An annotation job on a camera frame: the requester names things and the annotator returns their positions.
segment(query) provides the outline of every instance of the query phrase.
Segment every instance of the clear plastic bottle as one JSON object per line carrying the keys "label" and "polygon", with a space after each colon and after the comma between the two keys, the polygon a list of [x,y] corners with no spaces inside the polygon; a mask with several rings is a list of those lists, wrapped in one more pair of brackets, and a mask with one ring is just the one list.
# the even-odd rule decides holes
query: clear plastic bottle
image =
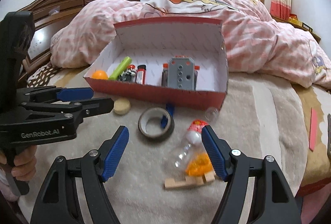
{"label": "clear plastic bottle", "polygon": [[201,140],[201,130],[207,122],[194,120],[180,144],[167,157],[166,167],[171,174],[185,172],[189,162],[199,153],[206,152]]}
{"label": "clear plastic bottle", "polygon": [[205,112],[205,118],[208,120],[209,124],[215,123],[218,119],[219,109],[216,107],[209,107]]}

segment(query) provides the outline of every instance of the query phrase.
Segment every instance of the black tape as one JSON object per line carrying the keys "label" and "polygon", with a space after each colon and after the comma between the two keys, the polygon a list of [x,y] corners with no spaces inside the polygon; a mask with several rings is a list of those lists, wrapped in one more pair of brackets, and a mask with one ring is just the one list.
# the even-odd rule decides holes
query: black tape
{"label": "black tape", "polygon": [[[168,123],[163,129],[163,131],[159,134],[148,134],[146,132],[146,125],[147,122],[151,118],[162,118],[165,116],[168,119]],[[145,138],[147,138],[150,141],[164,141],[170,137],[170,135],[173,133],[173,130],[175,128],[175,121],[173,120],[173,117],[169,114],[167,110],[161,107],[152,107],[144,111],[138,121],[138,129],[141,132],[142,135],[144,135]]]}

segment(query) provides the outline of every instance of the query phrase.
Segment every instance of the checkered bedding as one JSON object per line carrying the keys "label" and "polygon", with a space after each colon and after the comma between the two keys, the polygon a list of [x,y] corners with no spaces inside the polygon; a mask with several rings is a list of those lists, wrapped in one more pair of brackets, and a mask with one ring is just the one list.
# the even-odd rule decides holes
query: checkered bedding
{"label": "checkered bedding", "polygon": [[115,37],[115,23],[162,16],[222,20],[230,72],[259,72],[331,89],[331,61],[313,36],[276,22],[255,0],[96,0],[53,36],[51,62],[63,68],[92,64]]}

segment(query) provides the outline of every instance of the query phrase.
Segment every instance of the blue clip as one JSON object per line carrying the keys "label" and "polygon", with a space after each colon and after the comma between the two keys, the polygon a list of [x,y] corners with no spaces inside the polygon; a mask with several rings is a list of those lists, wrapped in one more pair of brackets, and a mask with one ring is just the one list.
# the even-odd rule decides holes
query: blue clip
{"label": "blue clip", "polygon": [[71,89],[63,89],[57,93],[57,98],[62,102],[70,102],[77,100],[91,99],[94,95],[90,87],[74,87]]}
{"label": "blue clip", "polygon": [[[175,112],[175,107],[172,104],[167,103],[165,106],[165,109],[168,111],[170,116],[173,117],[173,113]],[[164,129],[167,126],[167,123],[168,123],[167,117],[163,116],[161,119],[161,128]]]}

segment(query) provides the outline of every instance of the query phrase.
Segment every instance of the cardboard box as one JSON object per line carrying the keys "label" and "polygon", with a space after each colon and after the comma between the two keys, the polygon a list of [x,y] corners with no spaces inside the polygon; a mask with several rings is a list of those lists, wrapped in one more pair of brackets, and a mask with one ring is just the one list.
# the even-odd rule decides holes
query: cardboard box
{"label": "cardboard box", "polygon": [[[220,20],[148,18],[117,23],[115,29],[117,36],[84,76],[94,91],[199,110],[221,108],[227,92],[228,68]],[[178,55],[190,56],[200,66],[196,91],[161,87],[163,63]],[[126,56],[136,67],[146,64],[145,85],[91,78],[96,70],[110,76]]]}

